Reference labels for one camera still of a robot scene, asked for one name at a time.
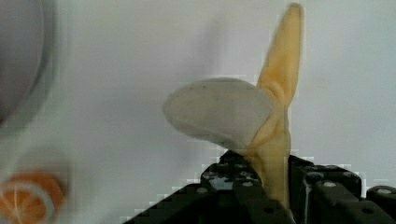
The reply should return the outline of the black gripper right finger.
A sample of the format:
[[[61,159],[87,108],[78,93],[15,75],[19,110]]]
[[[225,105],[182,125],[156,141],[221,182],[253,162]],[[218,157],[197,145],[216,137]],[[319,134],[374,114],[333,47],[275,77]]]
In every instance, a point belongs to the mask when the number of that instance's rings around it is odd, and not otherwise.
[[[390,186],[362,190],[361,178],[336,165],[290,156],[290,209],[296,224],[396,224]]]

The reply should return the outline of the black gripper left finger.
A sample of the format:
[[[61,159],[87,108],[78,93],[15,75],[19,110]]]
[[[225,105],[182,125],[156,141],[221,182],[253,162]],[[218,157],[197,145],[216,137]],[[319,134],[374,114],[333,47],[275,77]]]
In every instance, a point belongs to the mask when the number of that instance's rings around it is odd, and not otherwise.
[[[295,224],[242,156],[225,152],[198,183],[172,193],[123,224]]]

